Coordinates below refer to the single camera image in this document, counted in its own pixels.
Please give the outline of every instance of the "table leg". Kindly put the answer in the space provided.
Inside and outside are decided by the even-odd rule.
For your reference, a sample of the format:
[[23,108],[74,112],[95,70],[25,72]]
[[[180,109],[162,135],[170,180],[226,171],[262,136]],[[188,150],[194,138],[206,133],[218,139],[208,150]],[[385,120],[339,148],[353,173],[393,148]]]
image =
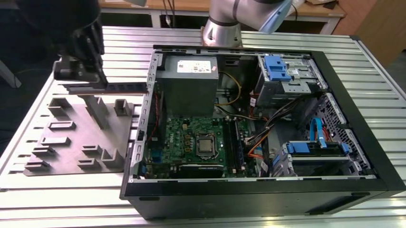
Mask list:
[[154,28],[162,28],[162,25],[160,25],[160,10],[155,10],[155,9],[151,9],[150,10],[150,15],[151,15],[151,21],[152,21],[152,27]]
[[19,88],[21,82],[17,77],[13,75],[5,64],[0,60],[0,77],[4,78],[5,82],[11,85],[12,88]]
[[331,35],[339,20],[341,18],[330,18],[319,33],[323,35]]

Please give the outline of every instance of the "ram slot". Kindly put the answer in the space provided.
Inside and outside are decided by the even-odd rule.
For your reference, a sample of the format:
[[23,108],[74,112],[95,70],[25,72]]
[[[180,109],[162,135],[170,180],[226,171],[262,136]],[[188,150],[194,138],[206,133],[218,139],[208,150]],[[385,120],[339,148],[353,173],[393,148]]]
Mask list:
[[243,145],[240,141],[239,127],[236,121],[223,122],[223,137],[227,152],[228,169],[242,170],[243,166]]
[[232,173],[232,170],[236,170],[236,164],[234,159],[234,147],[232,144],[232,134],[231,134],[231,124],[228,121],[223,121],[223,140],[224,140],[224,149],[226,149],[226,158],[227,158],[227,169]]

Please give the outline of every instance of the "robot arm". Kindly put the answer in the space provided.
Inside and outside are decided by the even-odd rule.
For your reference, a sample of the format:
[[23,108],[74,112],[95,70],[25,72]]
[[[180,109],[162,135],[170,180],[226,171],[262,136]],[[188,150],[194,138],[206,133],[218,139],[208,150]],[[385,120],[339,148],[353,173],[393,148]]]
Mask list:
[[90,82],[104,89],[104,54],[98,0],[16,0],[28,23],[40,29],[57,48],[61,61],[53,64],[56,80]]
[[293,0],[211,0],[203,31],[206,45],[238,47],[242,43],[239,23],[272,33],[285,20],[291,3]]

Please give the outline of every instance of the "motherboard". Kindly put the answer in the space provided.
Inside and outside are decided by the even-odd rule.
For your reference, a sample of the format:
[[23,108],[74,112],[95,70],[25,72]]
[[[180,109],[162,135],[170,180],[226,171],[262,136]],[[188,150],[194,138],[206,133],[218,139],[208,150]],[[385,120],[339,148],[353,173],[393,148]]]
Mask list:
[[179,118],[166,122],[164,147],[151,149],[148,172],[168,178],[176,169],[222,170],[220,177],[247,175],[243,160],[243,141],[248,122],[223,118]]

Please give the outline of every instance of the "wall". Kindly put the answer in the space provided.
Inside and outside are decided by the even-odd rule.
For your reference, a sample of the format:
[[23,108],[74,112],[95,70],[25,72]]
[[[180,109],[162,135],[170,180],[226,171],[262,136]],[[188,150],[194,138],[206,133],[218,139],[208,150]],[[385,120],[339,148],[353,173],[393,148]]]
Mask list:
[[383,66],[406,48],[406,0],[339,0],[347,12],[335,35],[358,35]]

